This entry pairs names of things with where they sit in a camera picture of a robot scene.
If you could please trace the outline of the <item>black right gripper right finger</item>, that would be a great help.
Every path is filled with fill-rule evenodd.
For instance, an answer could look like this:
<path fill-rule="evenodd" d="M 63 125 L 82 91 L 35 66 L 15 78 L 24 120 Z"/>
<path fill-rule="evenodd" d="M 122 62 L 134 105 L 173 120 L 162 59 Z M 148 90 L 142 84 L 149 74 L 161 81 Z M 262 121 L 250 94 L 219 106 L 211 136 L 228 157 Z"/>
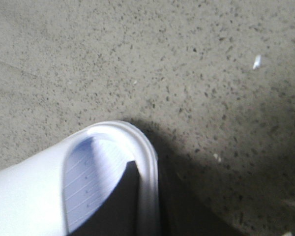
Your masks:
<path fill-rule="evenodd" d="M 168 159 L 158 161 L 161 234 L 163 236 L 242 236 L 179 179 Z"/>

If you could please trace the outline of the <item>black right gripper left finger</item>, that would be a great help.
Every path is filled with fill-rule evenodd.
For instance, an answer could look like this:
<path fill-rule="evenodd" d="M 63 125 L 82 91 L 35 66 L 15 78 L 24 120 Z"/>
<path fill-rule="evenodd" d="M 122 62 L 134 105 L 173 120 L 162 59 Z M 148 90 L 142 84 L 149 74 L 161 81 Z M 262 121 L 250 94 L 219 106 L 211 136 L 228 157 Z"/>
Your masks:
<path fill-rule="evenodd" d="M 72 236 L 134 236 L 136 234 L 139 172 L 128 162 L 122 178 L 104 204 L 71 233 Z"/>

